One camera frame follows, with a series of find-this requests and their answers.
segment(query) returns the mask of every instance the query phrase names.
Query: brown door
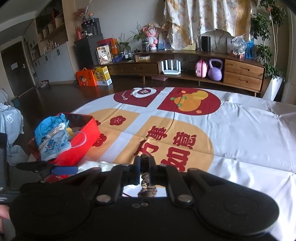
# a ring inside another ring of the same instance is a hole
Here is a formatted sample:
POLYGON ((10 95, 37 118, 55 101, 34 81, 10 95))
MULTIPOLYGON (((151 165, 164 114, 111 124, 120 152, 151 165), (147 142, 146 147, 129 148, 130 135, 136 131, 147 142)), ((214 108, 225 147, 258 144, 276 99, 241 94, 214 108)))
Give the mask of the brown door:
POLYGON ((1 56, 10 87, 15 96, 20 96, 34 86, 24 56, 22 42, 1 51, 1 56))

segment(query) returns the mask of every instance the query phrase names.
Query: white router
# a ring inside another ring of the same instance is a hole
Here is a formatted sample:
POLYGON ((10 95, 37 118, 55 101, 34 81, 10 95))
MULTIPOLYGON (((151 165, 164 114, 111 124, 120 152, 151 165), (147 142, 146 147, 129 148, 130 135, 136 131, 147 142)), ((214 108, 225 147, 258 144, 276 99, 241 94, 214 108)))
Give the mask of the white router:
POLYGON ((170 61, 170 68, 168 69, 168 60, 165 60, 165 69, 164 69, 164 63, 163 61, 161 61, 161 70, 163 72, 163 74, 173 74, 173 75, 179 75, 181 74, 181 62, 176 60, 176 66, 177 69, 173 69, 174 65, 173 65, 173 60, 170 61))

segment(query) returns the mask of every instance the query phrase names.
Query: kettlebell handle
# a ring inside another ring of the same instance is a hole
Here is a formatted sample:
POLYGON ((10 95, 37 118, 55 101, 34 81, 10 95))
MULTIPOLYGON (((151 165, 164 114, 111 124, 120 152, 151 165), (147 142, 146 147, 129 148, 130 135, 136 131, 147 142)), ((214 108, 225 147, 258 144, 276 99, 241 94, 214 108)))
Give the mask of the kettlebell handle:
POLYGON ((212 58, 212 59, 210 59, 209 60, 210 68, 213 68, 212 62, 219 62, 221 64, 220 70, 222 71, 222 68, 223 68, 223 61, 222 60, 220 60, 218 58, 212 58))

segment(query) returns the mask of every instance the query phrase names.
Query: human hand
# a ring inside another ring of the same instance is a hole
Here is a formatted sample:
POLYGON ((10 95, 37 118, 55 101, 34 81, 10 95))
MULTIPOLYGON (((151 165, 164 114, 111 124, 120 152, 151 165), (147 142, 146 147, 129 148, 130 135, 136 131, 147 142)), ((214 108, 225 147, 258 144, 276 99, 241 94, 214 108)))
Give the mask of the human hand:
POLYGON ((0 233, 3 233, 3 222, 2 219, 10 219, 9 207, 7 205, 0 205, 0 233))

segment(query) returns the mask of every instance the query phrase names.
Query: wooden tv stand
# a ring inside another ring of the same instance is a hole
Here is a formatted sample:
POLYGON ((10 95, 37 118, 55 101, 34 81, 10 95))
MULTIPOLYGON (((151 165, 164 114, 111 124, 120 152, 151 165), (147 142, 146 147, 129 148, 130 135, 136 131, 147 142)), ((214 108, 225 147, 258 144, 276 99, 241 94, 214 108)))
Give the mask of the wooden tv stand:
POLYGON ((265 67, 256 60, 238 59, 228 54, 203 52, 200 50, 154 50, 149 52, 140 52, 140 55, 150 55, 150 60, 145 62, 119 62, 108 65, 110 75, 138 75, 143 77, 145 83, 146 76, 159 76, 168 78, 177 78, 185 80, 194 80, 198 82, 208 82, 217 85, 225 85, 240 88, 257 93, 261 93, 263 89, 263 81, 265 67), (195 76, 193 70, 182 71, 179 75, 164 75, 161 70, 160 61, 163 59, 174 59, 174 55, 196 55, 200 56, 204 61, 211 58, 219 58, 224 62, 223 78, 221 81, 213 81, 206 78, 195 76))

